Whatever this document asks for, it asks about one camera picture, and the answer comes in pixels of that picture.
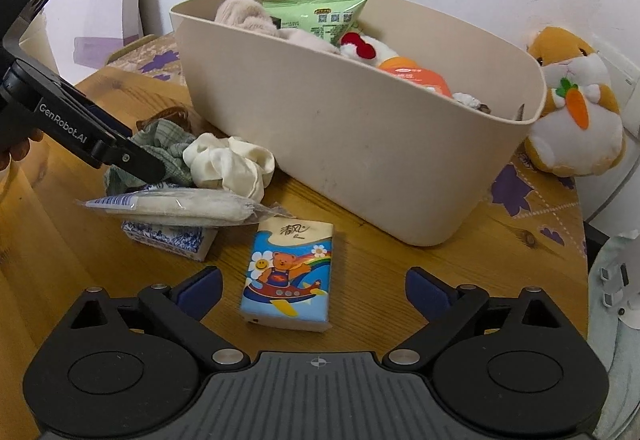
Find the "wooden board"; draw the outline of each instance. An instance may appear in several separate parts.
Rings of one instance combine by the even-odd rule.
[[[131,127],[170,105],[190,105],[182,86],[114,68],[100,70],[79,87]],[[85,287],[100,285],[111,296],[132,296],[151,283],[175,285],[202,266],[134,243],[119,221],[76,204],[103,194],[102,174],[47,137],[0,181],[2,440],[36,437],[22,399],[22,375]],[[282,173],[276,173],[264,199],[275,202],[297,217],[335,226],[333,328],[314,334],[245,323],[238,305],[255,227],[222,230],[207,261],[222,269],[225,293],[203,322],[251,356],[269,349],[385,353],[425,324],[404,298],[404,274],[413,265],[451,285],[476,283],[494,296],[516,296],[525,285],[542,286],[586,331],[581,254],[528,230],[534,226],[525,219],[500,216],[490,203],[481,202],[452,239],[423,249],[392,238]]]

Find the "green plaid cloth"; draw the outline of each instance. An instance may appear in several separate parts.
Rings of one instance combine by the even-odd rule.
[[[142,131],[134,134],[131,141],[149,154],[162,160],[166,173],[163,181],[182,187],[193,186],[191,171],[182,159],[182,152],[195,140],[192,134],[168,120],[156,120]],[[116,166],[111,166],[104,174],[107,196],[120,195],[132,187],[142,187],[145,182]]]

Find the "carrot decoration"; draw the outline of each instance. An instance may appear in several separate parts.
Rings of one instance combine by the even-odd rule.
[[[564,98],[569,115],[577,126],[586,130],[589,127],[589,112],[584,97],[577,84],[572,84],[567,78],[560,80],[560,87],[556,89],[556,95]]]

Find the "beige plastic storage basket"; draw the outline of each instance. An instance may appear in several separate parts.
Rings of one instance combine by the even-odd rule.
[[[537,62],[436,10],[369,0],[359,23],[492,115],[338,55],[216,24],[223,1],[189,0],[171,11],[196,110],[411,245],[437,245],[456,231],[540,115]],[[523,121],[511,120],[522,104]]]

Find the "human hand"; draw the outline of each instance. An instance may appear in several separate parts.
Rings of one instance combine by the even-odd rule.
[[[34,129],[33,133],[29,137],[34,142],[40,142],[43,138],[43,133],[39,129]],[[12,146],[10,149],[0,151],[0,171],[5,170],[9,166],[10,157],[19,162],[29,153],[31,144],[28,139]]]

